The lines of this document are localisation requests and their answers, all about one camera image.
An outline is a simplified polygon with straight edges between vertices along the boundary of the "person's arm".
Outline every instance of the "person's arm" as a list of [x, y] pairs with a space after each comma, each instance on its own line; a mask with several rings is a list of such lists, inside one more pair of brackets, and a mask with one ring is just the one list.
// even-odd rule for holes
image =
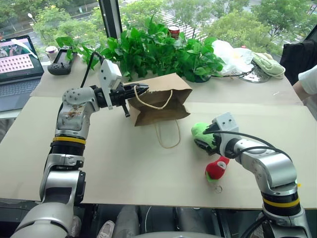
[[293, 85], [293, 89], [295, 90], [297, 96], [300, 98], [300, 100], [304, 100], [307, 97], [311, 96], [311, 94], [308, 94], [303, 86], [302, 83], [300, 81], [297, 81], [294, 85]]
[[298, 74], [299, 81], [293, 88], [301, 100], [317, 94], [317, 65], [310, 70]]

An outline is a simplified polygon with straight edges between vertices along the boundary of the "red cup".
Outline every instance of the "red cup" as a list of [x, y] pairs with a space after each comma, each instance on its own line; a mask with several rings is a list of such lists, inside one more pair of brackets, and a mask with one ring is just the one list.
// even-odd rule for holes
[[169, 26], [168, 31], [170, 32], [170, 36], [174, 39], [178, 39], [179, 36], [179, 27], [178, 26]]

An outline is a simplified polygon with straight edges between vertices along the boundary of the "green plant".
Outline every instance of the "green plant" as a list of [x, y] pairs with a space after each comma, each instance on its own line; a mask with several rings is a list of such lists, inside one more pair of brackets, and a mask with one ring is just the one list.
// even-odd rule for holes
[[[106, 49], [106, 46], [103, 41], [100, 42], [100, 46], [97, 48], [94, 48], [88, 44], [88, 42], [80, 42], [78, 39], [73, 40], [71, 37], [57, 37], [56, 42], [59, 47], [63, 46], [70, 46], [71, 49], [67, 51], [66, 57], [70, 60], [72, 59], [73, 55], [72, 52], [77, 52], [81, 54], [83, 57], [83, 61], [88, 64], [90, 60], [90, 56], [94, 51], [100, 53], [104, 49]], [[94, 69], [95, 65], [99, 62], [99, 59], [94, 58], [91, 64], [91, 69]]]
[[196, 39], [186, 41], [184, 33], [180, 33], [176, 40], [169, 36], [163, 24], [155, 24], [153, 18], [147, 19], [145, 25], [147, 27], [133, 27], [122, 32], [119, 41], [108, 38], [107, 48], [102, 46], [92, 50], [84, 43], [76, 43], [67, 37], [58, 38], [57, 42], [60, 46], [70, 45], [84, 54], [87, 63], [94, 50], [112, 62], [120, 62], [122, 75], [130, 77], [130, 80], [134, 73], [145, 77], [149, 70], [158, 75], [176, 72], [193, 82], [207, 81], [209, 75], [218, 75], [217, 72], [222, 70], [224, 62], [213, 53], [211, 46], [216, 38], [208, 37], [204, 42]]

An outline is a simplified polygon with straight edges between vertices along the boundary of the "black device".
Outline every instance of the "black device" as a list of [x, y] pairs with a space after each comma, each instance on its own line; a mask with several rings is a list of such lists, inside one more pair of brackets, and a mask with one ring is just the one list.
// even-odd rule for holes
[[69, 47], [62, 47], [58, 55], [56, 56], [54, 62], [48, 66], [48, 71], [53, 75], [66, 75], [69, 74], [71, 71], [71, 66], [73, 64], [73, 61], [77, 55], [76, 52], [73, 52], [73, 59], [70, 60], [67, 58], [67, 50], [69, 50]]

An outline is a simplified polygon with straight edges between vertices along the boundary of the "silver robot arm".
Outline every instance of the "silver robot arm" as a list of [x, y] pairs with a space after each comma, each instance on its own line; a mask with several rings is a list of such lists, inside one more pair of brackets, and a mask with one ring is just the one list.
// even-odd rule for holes
[[84, 149], [90, 126], [90, 115], [100, 108], [122, 106], [125, 100], [142, 94], [145, 84], [122, 85], [118, 66], [104, 60], [100, 69], [101, 88], [72, 88], [62, 97], [55, 137], [47, 157], [40, 185], [41, 204], [31, 209], [12, 238], [64, 238], [70, 235], [73, 207], [84, 197]]
[[263, 222], [264, 237], [311, 238], [297, 194], [297, 173], [292, 160], [272, 145], [242, 139], [238, 131], [231, 113], [225, 113], [212, 120], [204, 134], [213, 134], [215, 153], [235, 159], [254, 174], [267, 217]]

